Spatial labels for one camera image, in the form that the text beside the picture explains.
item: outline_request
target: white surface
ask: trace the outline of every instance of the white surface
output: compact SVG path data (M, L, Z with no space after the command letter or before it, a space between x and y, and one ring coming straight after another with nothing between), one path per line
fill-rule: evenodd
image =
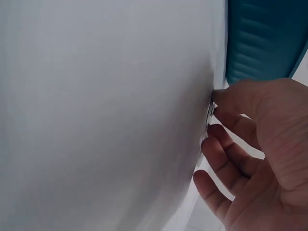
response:
M209 9L0 3L0 230L185 227L213 86Z

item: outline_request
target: hand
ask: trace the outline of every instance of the hand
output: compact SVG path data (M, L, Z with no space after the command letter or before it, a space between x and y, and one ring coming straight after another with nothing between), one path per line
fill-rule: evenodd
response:
M308 88L290 79L242 81L213 98L215 117L265 159L211 125L202 151L235 199L200 170L194 181L207 205L228 231L308 230Z

